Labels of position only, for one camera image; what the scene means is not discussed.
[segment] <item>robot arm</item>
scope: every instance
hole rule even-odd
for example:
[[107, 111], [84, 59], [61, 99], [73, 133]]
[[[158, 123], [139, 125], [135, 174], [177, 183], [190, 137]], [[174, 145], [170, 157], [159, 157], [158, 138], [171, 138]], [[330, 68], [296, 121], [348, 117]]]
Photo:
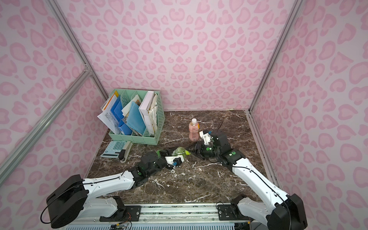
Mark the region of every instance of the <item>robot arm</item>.
[[[204, 136], [206, 141], [198, 141], [192, 152], [202, 159], [216, 158], [244, 180], [263, 201], [258, 203], [246, 196], [238, 196], [231, 202], [238, 215], [256, 219], [270, 230], [302, 230], [307, 227], [303, 202], [297, 195], [289, 196], [270, 182], [243, 153], [230, 147], [222, 131], [217, 130], [210, 138], [208, 133]], [[139, 187], [163, 168], [172, 169], [180, 165], [184, 158], [171, 156], [174, 149], [148, 152], [141, 157], [141, 162], [119, 174], [86, 179], [80, 175], [71, 176], [46, 199], [51, 227], [60, 228], [84, 217], [125, 218], [126, 211], [120, 197], [97, 197]]]

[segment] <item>black motor joint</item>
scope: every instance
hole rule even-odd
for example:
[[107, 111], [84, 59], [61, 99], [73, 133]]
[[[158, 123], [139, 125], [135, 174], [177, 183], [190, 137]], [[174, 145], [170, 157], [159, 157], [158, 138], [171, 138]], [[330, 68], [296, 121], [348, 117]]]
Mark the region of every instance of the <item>black motor joint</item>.
[[156, 152], [150, 151], [141, 157], [141, 161], [128, 171], [134, 177], [134, 185], [132, 188], [139, 187], [148, 181], [148, 178], [163, 168], [168, 168], [167, 162], [164, 158], [159, 156]]
[[204, 141], [200, 140], [190, 146], [189, 151], [193, 152], [194, 155], [203, 160], [216, 158], [217, 162], [228, 167], [230, 171], [232, 170], [233, 164], [236, 164], [239, 159], [245, 158], [242, 152], [231, 148], [227, 140], [227, 135], [224, 131], [212, 131], [210, 136], [211, 141], [208, 143], [208, 145], [205, 145]]

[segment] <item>dark marble surface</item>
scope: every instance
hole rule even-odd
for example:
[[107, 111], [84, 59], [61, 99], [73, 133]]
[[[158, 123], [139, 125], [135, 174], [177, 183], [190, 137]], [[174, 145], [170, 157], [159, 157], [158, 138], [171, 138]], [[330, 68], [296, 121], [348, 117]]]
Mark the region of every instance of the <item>dark marble surface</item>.
[[[197, 118], [200, 130], [214, 130], [223, 121], [221, 129], [227, 133], [232, 148], [242, 151], [251, 163], [266, 176], [253, 135], [244, 111], [185, 111], [165, 112], [165, 123], [157, 146], [134, 144], [128, 160], [121, 164], [118, 159], [102, 158], [111, 138], [105, 139], [92, 164], [88, 178], [102, 177], [123, 172], [139, 162], [142, 154], [173, 146], [187, 146], [188, 125]], [[194, 155], [186, 157], [184, 163], [172, 171], [163, 169], [143, 186], [134, 190], [118, 191], [126, 204], [132, 203], [181, 203], [181, 202], [228, 202], [239, 194], [245, 194], [255, 201], [261, 201], [243, 180], [227, 168], [199, 159]]]

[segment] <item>green bottle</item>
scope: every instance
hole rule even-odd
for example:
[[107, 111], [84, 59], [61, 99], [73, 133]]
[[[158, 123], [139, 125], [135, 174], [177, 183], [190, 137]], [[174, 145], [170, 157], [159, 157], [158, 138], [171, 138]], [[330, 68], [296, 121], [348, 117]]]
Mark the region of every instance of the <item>green bottle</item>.
[[190, 155], [190, 152], [188, 152], [184, 147], [177, 147], [174, 152], [171, 154], [172, 156], [178, 156], [178, 155]]

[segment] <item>cable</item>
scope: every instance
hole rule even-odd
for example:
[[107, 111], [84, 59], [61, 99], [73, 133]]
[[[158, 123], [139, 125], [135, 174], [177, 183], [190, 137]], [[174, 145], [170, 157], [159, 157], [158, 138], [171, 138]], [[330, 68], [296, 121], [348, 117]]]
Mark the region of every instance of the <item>cable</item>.
[[241, 223], [235, 223], [234, 228], [235, 230], [241, 230], [243, 229], [244, 226], [246, 226], [248, 223], [244, 222], [243, 225], [241, 225]]
[[286, 206], [286, 208], [287, 208], [287, 212], [288, 212], [288, 214], [289, 214], [289, 230], [290, 230], [290, 228], [291, 228], [291, 214], [290, 214], [290, 209], [289, 209], [289, 207], [287, 206], [287, 204], [286, 204], [286, 202], [284, 201], [284, 199], [283, 198], [281, 198], [280, 197], [280, 195], [279, 194], [277, 194], [276, 192], [275, 192], [275, 190], [273, 190], [256, 172], [254, 172], [252, 169], [250, 169], [250, 168], [247, 168], [247, 167], [242, 167], [242, 166], [234, 166], [233, 165], [233, 167], [234, 168], [244, 168], [244, 169], [248, 169], [249, 171], [252, 171], [254, 174], [256, 174], [258, 177], [259, 177], [259, 179], [265, 184], [265, 185], [267, 185], [267, 187], [269, 187], [270, 189], [271, 189], [271, 191], [273, 191], [282, 201], [283, 201], [283, 203], [285, 203], [285, 206]]
[[217, 204], [218, 204], [218, 203], [222, 203], [222, 205], [224, 205], [224, 203], [223, 203], [222, 201], [219, 201], [219, 202], [217, 202], [217, 203], [216, 203], [216, 205], [215, 205], [215, 206], [216, 206], [217, 211], [221, 211], [221, 210], [217, 207]]
[[253, 230], [256, 230], [262, 223], [259, 223], [259, 225], [257, 225], [257, 227], [255, 227]]
[[218, 132], [218, 130], [221, 128], [221, 126], [222, 126], [222, 123], [223, 123], [224, 121], [222, 120], [221, 121], [221, 123], [220, 123], [220, 125], [218, 126], [218, 128], [216, 129], [216, 136], [217, 136], [217, 132]]
[[46, 209], [54, 202], [54, 201], [56, 201], [61, 195], [63, 195], [65, 192], [67, 192], [67, 191], [69, 191], [69, 190], [71, 190], [72, 188], [76, 188], [76, 187], [79, 187], [79, 186], [81, 186], [81, 185], [83, 185], [83, 184], [79, 184], [79, 185], [74, 185], [74, 186], [72, 186], [72, 187], [70, 187], [70, 188], [68, 188], [67, 190], [65, 190], [64, 192], [62, 192], [59, 196], [57, 196], [53, 201], [51, 201], [50, 202], [50, 204], [48, 204], [47, 206], [46, 206], [46, 208], [41, 212], [41, 215], [40, 215], [40, 220], [41, 220], [41, 222], [42, 223], [44, 223], [44, 224], [50, 224], [55, 218], [56, 218], [56, 216], [50, 221], [50, 222], [44, 222], [43, 220], [42, 220], [42, 215], [43, 215], [43, 213], [46, 211]]
[[[107, 180], [103, 180], [103, 181], [98, 181], [98, 182], [95, 182], [95, 183], [87, 183], [87, 184], [97, 184], [97, 183], [100, 183], [100, 182], [105, 182], [105, 181], [109, 181], [109, 180], [114, 180], [114, 179], [117, 179], [117, 178], [120, 178], [120, 177], [116, 177], [116, 178], [112, 178], [112, 179], [107, 179]], [[46, 208], [41, 212], [41, 215], [40, 215], [40, 220], [42, 223], [44, 224], [50, 224], [57, 216], [55, 216], [50, 222], [44, 222], [42, 220], [42, 216], [43, 216], [43, 213], [46, 211], [46, 209], [54, 202], [56, 201], [61, 195], [63, 195], [64, 193], [66, 193], [67, 191], [71, 190], [72, 188], [76, 188], [76, 187], [79, 187], [81, 185], [87, 185], [87, 184], [79, 184], [79, 185], [74, 185], [74, 186], [71, 186], [70, 188], [68, 188], [67, 190], [65, 190], [64, 192], [62, 192], [59, 196], [57, 196], [53, 201], [50, 202], [50, 204], [48, 204], [46, 206]]]
[[117, 224], [112, 224], [111, 226], [110, 226], [110, 230], [113, 230], [113, 229], [119, 229], [120, 227], [119, 227], [119, 225], [121, 225], [121, 224], [125, 224], [126, 222], [130, 222], [130, 219], [131, 219], [131, 215], [130, 215], [130, 213], [129, 212], [127, 212], [125, 215], [129, 215], [129, 218], [125, 221], [125, 222], [120, 222], [120, 223], [117, 223]]

